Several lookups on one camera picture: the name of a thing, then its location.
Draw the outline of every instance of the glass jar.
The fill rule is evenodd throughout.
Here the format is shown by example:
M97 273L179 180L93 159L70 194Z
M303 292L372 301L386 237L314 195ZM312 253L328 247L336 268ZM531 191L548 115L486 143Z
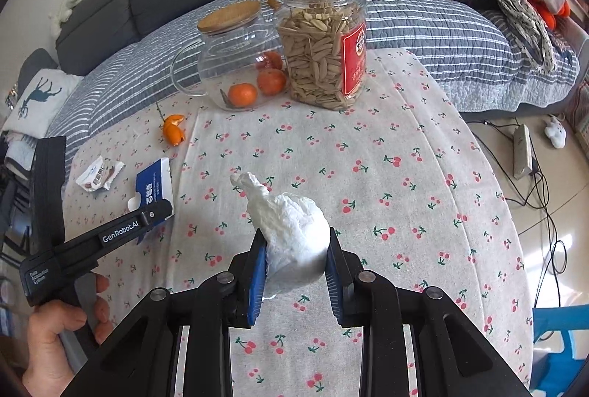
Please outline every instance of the glass jar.
M366 1L281 1L275 24L292 98L328 109L349 108L366 77Z
M242 1L214 11L198 22L198 29L202 40L182 48L170 67L179 91L188 96L207 95L219 107L235 111L257 108L286 89L281 41L272 24L261 17L259 1ZM187 89L180 82L195 75L194 55L199 47L201 86Z

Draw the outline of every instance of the bamboo lid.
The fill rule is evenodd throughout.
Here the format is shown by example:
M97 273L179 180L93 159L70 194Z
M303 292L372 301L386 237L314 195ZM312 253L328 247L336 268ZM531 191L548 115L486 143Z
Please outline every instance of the bamboo lid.
M198 22L198 29L205 34L222 33L251 21L258 13L260 13L259 1L240 1L205 16Z

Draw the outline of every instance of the blue packaging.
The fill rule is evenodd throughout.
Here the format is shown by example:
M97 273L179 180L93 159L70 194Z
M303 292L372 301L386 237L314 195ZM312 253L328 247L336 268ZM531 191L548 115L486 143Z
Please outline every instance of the blue packaging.
M141 206L147 206L162 199L170 201L172 214L160 222L156 222L155 226L160 225L174 215L172 175L170 174L170 160L168 158L161 158L143 171L139 171L135 179L135 196L129 199L127 206L129 211L134 211ZM143 240L143 237L139 238L138 243Z

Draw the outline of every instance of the tablecloth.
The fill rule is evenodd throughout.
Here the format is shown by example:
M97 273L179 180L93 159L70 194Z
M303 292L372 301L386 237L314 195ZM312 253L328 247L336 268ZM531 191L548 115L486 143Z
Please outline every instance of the tablecloth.
M231 113L207 98L175 95L160 108L187 116L187 141L177 148L162 138L155 106L80 148L64 197L68 238L123 214L137 171L164 156L172 162L176 215L140 244L99 262L111 281L104 297L115 325L153 287L198 286L249 249L247 200L229 176L251 171L273 193L315 200L342 248L357 253L365 268L398 287L444 289L528 381L531 301L518 236L491 166L411 52L371 50L367 69L363 94L346 111L284 95ZM110 191L90 194L74 180L99 155L126 167ZM254 328L233 329L231 340L237 396L357 395L361 329L338 327L325 280L264 301ZM408 346L416 395L413 369Z

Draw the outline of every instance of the table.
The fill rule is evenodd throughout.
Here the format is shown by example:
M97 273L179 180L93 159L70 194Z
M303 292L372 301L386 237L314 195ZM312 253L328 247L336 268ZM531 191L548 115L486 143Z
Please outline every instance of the table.
M365 268L399 287L443 288L528 381L531 302L491 166L411 52L371 50L367 68L365 90L345 112L280 96L230 113L207 98L175 95L160 108L187 116L179 147L163 141L151 106L79 149L64 198L68 238L123 214L137 171L163 156L172 162L175 217L99 262L111 280L104 297L114 324L153 287L194 287L249 249L247 200L229 176L251 171L273 193L314 199ZM100 154L126 167L109 192L89 194L74 180ZM265 301L255 327L231 338L235 395L357 395L361 329L337 326L323 280ZM408 358L416 395L410 347Z

